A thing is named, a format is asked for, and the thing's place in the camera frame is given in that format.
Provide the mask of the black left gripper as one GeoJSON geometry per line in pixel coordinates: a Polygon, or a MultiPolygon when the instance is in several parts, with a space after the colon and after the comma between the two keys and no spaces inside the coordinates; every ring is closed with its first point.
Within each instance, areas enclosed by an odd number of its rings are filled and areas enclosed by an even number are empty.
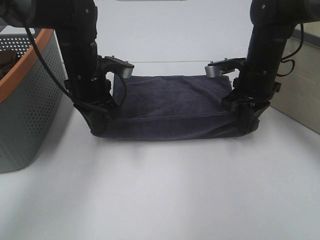
{"type": "Polygon", "coordinates": [[[78,110],[89,110],[83,117],[94,136],[100,136],[106,132],[110,116],[101,112],[91,110],[116,110],[118,104],[110,94],[111,82],[106,79],[110,71],[109,60],[101,56],[97,57],[95,67],[89,71],[85,67],[82,73],[71,76],[64,81],[64,86],[78,110]]]}

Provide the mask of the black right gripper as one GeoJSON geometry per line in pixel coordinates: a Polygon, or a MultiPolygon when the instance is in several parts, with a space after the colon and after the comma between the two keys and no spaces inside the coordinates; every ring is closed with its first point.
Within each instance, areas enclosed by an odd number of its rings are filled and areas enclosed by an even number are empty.
{"type": "Polygon", "coordinates": [[[230,94],[221,100],[221,108],[231,112],[237,106],[237,129],[247,135],[259,127],[259,117],[270,106],[270,102],[281,84],[275,81],[277,68],[264,68],[245,64],[240,70],[236,85],[230,94]]]}

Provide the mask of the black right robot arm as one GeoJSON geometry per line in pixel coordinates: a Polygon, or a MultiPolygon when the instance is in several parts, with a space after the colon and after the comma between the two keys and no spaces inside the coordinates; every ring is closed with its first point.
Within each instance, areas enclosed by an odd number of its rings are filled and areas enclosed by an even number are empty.
{"type": "Polygon", "coordinates": [[[253,30],[244,60],[227,60],[223,70],[238,69],[233,91],[221,101],[224,110],[237,111],[242,134],[255,131],[260,115],[280,91],[276,82],[287,40],[298,24],[320,20],[318,0],[254,0],[250,6],[253,30]]]}

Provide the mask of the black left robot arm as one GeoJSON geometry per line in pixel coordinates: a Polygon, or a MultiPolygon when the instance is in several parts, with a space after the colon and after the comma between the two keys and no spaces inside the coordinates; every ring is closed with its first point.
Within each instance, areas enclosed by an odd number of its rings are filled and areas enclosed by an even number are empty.
{"type": "Polygon", "coordinates": [[[119,116],[120,104],[112,97],[108,72],[119,77],[133,65],[113,56],[98,54],[98,8],[93,0],[2,0],[0,17],[6,25],[24,28],[35,54],[55,85],[81,113],[91,133],[106,132],[119,116]],[[45,62],[30,29],[54,30],[67,79],[59,83],[45,62]]]}

